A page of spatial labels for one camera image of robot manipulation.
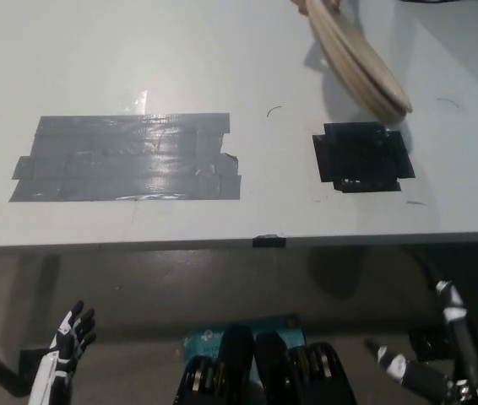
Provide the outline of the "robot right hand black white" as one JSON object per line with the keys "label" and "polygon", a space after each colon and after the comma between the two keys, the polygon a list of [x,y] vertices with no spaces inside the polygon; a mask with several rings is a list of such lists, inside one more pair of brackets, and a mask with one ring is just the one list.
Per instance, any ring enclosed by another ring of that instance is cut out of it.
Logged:
{"label": "robot right hand black white", "polygon": [[365,347],[393,381],[431,404],[478,404],[477,329],[453,282],[438,282],[435,292],[454,357],[453,377],[407,359],[373,339],[367,339]]}

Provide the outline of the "person's bare hand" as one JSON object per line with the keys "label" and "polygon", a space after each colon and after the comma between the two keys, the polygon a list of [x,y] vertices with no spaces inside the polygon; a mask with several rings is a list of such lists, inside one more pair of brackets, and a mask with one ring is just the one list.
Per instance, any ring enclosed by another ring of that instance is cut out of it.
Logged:
{"label": "person's bare hand", "polygon": [[[291,0],[298,9],[298,12],[301,15],[308,16],[307,1],[306,0]],[[341,1],[340,0],[330,0],[329,1],[333,8],[339,9]]]}

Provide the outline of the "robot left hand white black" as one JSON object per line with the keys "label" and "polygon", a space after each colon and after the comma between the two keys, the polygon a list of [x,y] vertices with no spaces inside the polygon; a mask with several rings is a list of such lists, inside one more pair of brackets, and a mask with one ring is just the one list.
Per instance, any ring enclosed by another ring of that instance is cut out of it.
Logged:
{"label": "robot left hand white black", "polygon": [[85,350],[95,341],[95,310],[78,301],[62,319],[39,363],[29,405],[70,404],[73,377]]}

